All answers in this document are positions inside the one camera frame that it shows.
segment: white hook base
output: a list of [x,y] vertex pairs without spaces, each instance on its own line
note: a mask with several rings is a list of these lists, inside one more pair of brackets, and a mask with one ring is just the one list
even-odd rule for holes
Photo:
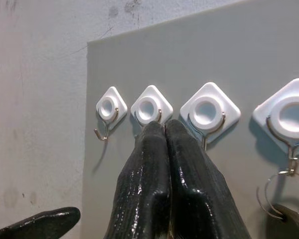
[[288,147],[268,130],[267,116],[271,116],[276,133],[291,144],[299,142],[299,78],[292,80],[269,97],[253,112],[253,118],[268,136],[285,152]]
[[165,123],[172,116],[173,107],[157,87],[151,85],[142,92],[131,106],[131,114],[133,117],[137,117],[136,120],[141,125],[146,125],[151,121]]
[[241,113],[238,107],[215,83],[208,82],[180,109],[180,115],[187,126],[192,128],[188,122],[190,119],[192,124],[205,135],[220,126],[223,113],[226,116],[224,124],[208,137],[207,143],[214,141],[239,120]]
[[[114,120],[116,117],[116,108],[118,108],[119,111],[117,118]],[[111,122],[109,125],[109,129],[111,130],[127,114],[128,107],[118,90],[114,86],[111,86],[96,103],[96,112],[99,113],[105,122]]]

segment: gray plastic board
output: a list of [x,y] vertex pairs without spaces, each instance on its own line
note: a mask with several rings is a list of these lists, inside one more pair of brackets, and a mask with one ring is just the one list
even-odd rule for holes
[[[256,188],[285,168],[287,158],[251,115],[298,77],[299,0],[248,0],[89,42],[82,238],[103,238],[117,176],[140,132],[128,113],[105,146],[93,132],[104,128],[95,115],[96,101],[116,86],[130,107],[153,84],[178,118],[181,106],[213,81],[242,117],[209,146],[208,155],[224,174],[252,238],[263,239],[266,215]],[[299,212],[299,179],[281,179],[269,191],[275,201]]]

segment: metal hook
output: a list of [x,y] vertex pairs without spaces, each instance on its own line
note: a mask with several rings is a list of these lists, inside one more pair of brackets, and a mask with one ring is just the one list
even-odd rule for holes
[[283,216],[283,213],[279,212],[277,209],[274,208],[274,206],[272,205],[272,203],[270,203],[269,199],[268,199],[268,187],[269,185],[271,184],[273,178],[279,176],[279,175],[285,175],[285,176],[290,176],[289,175],[289,171],[280,171],[276,174],[274,174],[273,176],[271,176],[268,180],[267,180],[267,183],[265,184],[265,198],[266,198],[266,201],[267,203],[269,204],[269,206],[274,210],[274,212],[276,212],[277,214],[279,214],[280,216],[276,216],[270,212],[268,212],[268,210],[265,209],[264,205],[261,203],[260,201],[260,198],[259,198],[259,187],[257,188],[256,190],[256,196],[257,196],[257,200],[258,200],[258,203],[260,205],[260,207],[264,210],[265,213],[267,213],[270,217],[273,217],[273,218],[276,218],[276,219],[280,219],[280,220],[283,220],[284,218],[282,217]]
[[102,117],[100,116],[100,112],[98,110],[98,115],[101,118],[103,124],[105,125],[105,136],[101,136],[100,132],[96,128],[94,129],[94,133],[99,140],[106,141],[109,138],[109,134],[110,134],[109,127],[110,127],[110,124],[113,123],[117,119],[117,117],[119,115],[119,108],[115,108],[115,112],[116,113],[115,113],[115,117],[113,118],[113,120],[111,122],[106,122],[105,120],[102,119]]
[[[139,121],[139,119],[138,119],[138,117],[137,117],[137,115],[136,115],[136,111],[134,112],[134,118],[136,119],[136,121],[137,121],[140,125],[143,125],[143,124]],[[158,122],[158,123],[160,123],[160,119],[161,119],[161,109],[158,109],[158,119],[157,119],[157,122]]]
[[221,127],[222,127],[222,126],[224,125],[224,123],[225,123],[225,120],[226,120],[226,114],[225,114],[225,112],[222,113],[222,122],[221,122],[221,124],[220,124],[215,130],[213,130],[213,131],[211,131],[211,132],[208,132],[206,135],[204,135],[199,129],[197,129],[197,128],[193,125],[193,123],[192,123],[191,120],[190,120],[189,113],[188,113],[188,116],[187,116],[187,120],[188,120],[188,122],[190,123],[190,125],[193,127],[193,129],[194,129],[197,133],[199,133],[199,134],[202,136],[201,147],[203,148],[204,151],[206,151],[206,149],[207,149],[207,140],[208,140],[208,137],[209,137],[210,135],[216,133],[218,130],[221,129]]
[[288,176],[294,176],[297,172],[297,168],[299,165],[299,160],[298,158],[295,156],[296,153],[296,149],[299,147],[299,142],[291,145],[290,142],[288,142],[286,139],[282,138],[281,136],[279,136],[278,134],[276,134],[276,132],[273,129],[273,125],[271,123],[271,116],[267,116],[266,118],[266,124],[267,127],[270,131],[270,133],[279,141],[283,142],[287,147],[288,147]]
[[268,190],[268,186],[272,182],[273,178],[275,178],[278,175],[285,175],[285,176],[295,176],[295,175],[298,175],[299,176],[299,173],[297,173],[297,169],[298,169],[298,165],[299,165],[299,159],[297,157],[295,157],[296,149],[299,147],[299,142],[295,143],[294,145],[292,145],[289,141],[287,141],[286,139],[284,139],[281,136],[279,136],[274,131],[274,129],[273,129],[273,125],[271,123],[271,116],[267,116],[267,118],[266,118],[266,124],[267,124],[268,130],[270,131],[270,133],[276,139],[278,139],[279,141],[283,142],[288,147],[288,168],[286,169],[286,171],[280,171],[277,174],[274,174],[273,176],[271,176],[268,179],[267,183],[265,184],[265,198],[266,198],[266,201],[269,204],[269,206],[273,209],[273,211],[276,212],[277,214],[279,214],[280,216],[276,216],[276,215],[268,212],[268,210],[265,209],[264,205],[261,203],[260,198],[259,198],[259,187],[256,190],[256,195],[257,195],[257,200],[258,200],[258,203],[259,203],[260,207],[270,217],[283,220],[283,218],[281,217],[281,216],[283,216],[283,214],[281,212],[279,212],[277,209],[275,209],[274,206],[272,205],[272,203],[269,201],[267,190]]

